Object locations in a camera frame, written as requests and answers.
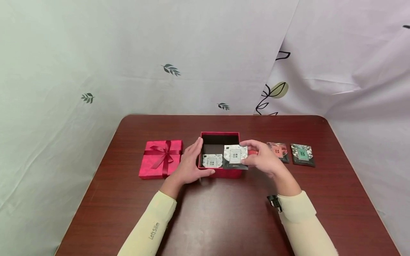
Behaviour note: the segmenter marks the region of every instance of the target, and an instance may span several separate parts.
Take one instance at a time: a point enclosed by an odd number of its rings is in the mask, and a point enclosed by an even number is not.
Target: black tea packet
[[[248,147],[240,145],[225,145],[223,150],[222,168],[247,170],[248,166],[241,164],[241,160],[248,157]]]
[[[273,142],[266,142],[266,144],[272,150],[272,152],[279,158],[279,160],[282,161],[282,163],[289,163],[286,144]]]
[[[307,145],[291,144],[292,158],[294,164],[315,167],[312,147]]]

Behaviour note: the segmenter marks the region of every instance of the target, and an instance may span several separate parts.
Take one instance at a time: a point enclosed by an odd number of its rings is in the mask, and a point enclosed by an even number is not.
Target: red gift box
[[[182,140],[147,141],[138,176],[141,179],[165,179],[178,167]]]
[[[239,132],[201,132],[201,138],[203,139],[202,150],[199,155],[198,169],[214,169],[215,173],[211,178],[225,178],[225,179],[239,179],[242,174],[242,170],[238,169],[223,169],[220,168],[205,168],[202,167],[202,155],[203,154],[223,154],[225,145],[237,145],[239,144]]]

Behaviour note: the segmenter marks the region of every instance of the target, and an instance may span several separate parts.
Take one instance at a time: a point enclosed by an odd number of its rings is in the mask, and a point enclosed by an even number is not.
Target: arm
[[[202,143],[202,139],[198,138],[185,150],[178,168],[165,179],[117,256],[154,256],[157,253],[182,186],[215,173],[215,170],[199,170],[195,166]]]
[[[250,155],[243,164],[265,172],[278,190],[283,212],[279,214],[296,256],[337,256],[337,251],[316,217],[316,210],[301,190],[292,174],[262,142],[246,140],[240,143],[258,155]]]

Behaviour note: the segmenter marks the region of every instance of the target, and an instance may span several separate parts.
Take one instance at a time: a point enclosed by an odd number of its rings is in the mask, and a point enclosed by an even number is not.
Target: leaf print
[[[277,83],[274,87],[272,87],[269,97],[272,97],[275,99],[282,98],[287,93],[288,89],[289,89],[289,85],[287,84],[287,82]]]
[[[93,103],[93,98],[95,98],[91,93],[86,93],[82,94],[81,99],[84,99],[83,101],[87,101],[86,103]]]
[[[275,98],[275,99],[282,98],[289,89],[289,85],[287,84],[287,82],[277,83],[274,87],[272,87],[272,89],[267,84],[265,84],[265,87],[267,89],[267,92],[265,91],[265,89],[262,91],[261,96],[263,97],[263,99],[259,102],[259,104],[255,108],[255,111],[260,115],[262,114],[259,112],[259,110],[266,108],[266,106],[269,104],[269,102],[263,103],[264,100],[266,100],[269,97]],[[273,115],[276,116],[277,114],[278,112],[275,112],[275,113],[269,114],[269,116],[273,116]]]
[[[266,103],[260,105],[260,106],[258,107],[258,109],[264,109],[264,108],[266,108],[266,106],[267,106],[268,104],[269,104],[269,102],[266,102]]]
[[[218,107],[219,107],[220,109],[230,110],[228,104],[226,104],[226,103],[219,103],[219,104],[218,104]]]
[[[276,56],[276,60],[287,59],[289,57],[290,57],[290,52],[279,51],[278,55]]]
[[[175,75],[176,77],[181,75],[180,72],[177,70],[177,68],[173,67],[172,64],[166,64],[163,67],[164,67],[164,71],[167,72],[167,73],[170,73],[171,75]]]

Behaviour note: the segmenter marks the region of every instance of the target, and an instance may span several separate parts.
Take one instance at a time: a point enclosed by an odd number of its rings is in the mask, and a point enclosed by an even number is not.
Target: open box
[[[201,138],[203,139],[203,145],[201,153],[199,154],[198,168],[201,170],[214,169],[215,173],[211,178],[225,178],[225,179],[238,179],[241,177],[242,170],[238,169],[223,169],[220,168],[205,168],[202,166],[203,154],[222,154],[225,145],[237,145],[239,144],[239,132],[201,132]]]

